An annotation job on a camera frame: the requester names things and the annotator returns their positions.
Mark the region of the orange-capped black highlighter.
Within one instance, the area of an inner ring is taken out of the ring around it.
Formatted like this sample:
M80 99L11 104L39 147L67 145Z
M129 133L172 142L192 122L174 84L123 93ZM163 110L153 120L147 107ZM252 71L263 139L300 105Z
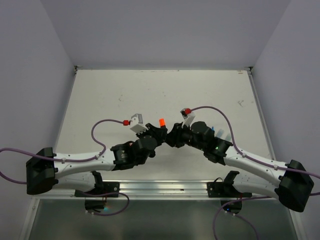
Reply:
M166 122L163 118L159 119L159 126L161 128L165 128L166 127Z

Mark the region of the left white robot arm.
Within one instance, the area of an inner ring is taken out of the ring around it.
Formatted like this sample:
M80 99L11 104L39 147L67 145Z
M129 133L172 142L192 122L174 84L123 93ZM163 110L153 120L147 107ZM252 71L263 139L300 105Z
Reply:
M26 192L40 195L52 189L76 190L99 196L105 192L101 171L122 171L143 165L156 155L155 149L165 142L168 129L163 120L159 127L148 123L134 124L136 141L103 148L101 152L80 154L55 153L51 147L41 149L26 163Z

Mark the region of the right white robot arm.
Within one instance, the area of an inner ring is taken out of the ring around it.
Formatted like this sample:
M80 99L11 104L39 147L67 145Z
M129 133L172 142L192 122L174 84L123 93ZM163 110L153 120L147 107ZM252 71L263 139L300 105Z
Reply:
M253 161L246 151L237 150L230 141L217 137L203 121L191 126L174 124L166 143L176 148L188 145L202 151L210 162L234 167L222 182L212 185L213 191L223 196L264 195L301 213L314 187L313 180L300 162L291 160L285 163L264 157Z

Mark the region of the blue translucent pen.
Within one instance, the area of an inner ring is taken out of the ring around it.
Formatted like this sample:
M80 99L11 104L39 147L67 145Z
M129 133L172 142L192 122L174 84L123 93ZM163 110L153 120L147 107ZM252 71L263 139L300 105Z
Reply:
M216 132L216 137L217 138L222 138L223 137L223 135L224 135L224 130L223 129L219 129L217 132Z

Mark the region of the green translucent pen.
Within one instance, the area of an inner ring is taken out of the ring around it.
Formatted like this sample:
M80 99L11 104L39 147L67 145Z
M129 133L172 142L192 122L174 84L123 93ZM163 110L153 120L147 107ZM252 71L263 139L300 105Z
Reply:
M225 137L225 140L228 141L228 142L231 142L232 141L232 135L231 134L227 134L226 137Z

